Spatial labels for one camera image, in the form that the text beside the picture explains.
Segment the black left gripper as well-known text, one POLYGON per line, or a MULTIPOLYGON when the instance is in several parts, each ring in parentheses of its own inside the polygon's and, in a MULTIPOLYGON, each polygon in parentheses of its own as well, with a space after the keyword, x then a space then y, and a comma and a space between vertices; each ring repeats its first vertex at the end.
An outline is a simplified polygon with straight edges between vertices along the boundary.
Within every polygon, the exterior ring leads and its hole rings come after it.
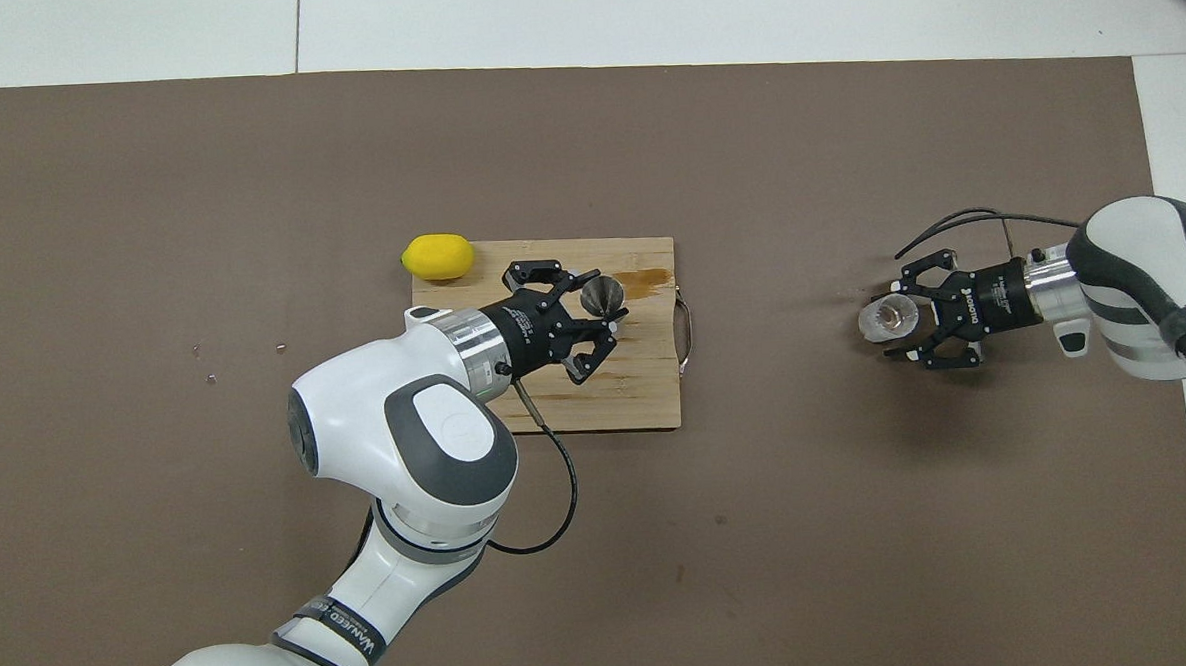
POLYGON ((570 273, 557 260, 512 260, 502 274, 512 295, 482 307, 506 347, 506 377, 523 378, 548 364, 562 363, 569 380, 581 388, 598 371, 617 350, 619 320, 630 312, 572 319, 560 299, 601 275, 598 269, 570 273), (527 289, 535 282, 549 284, 550 289, 527 289))

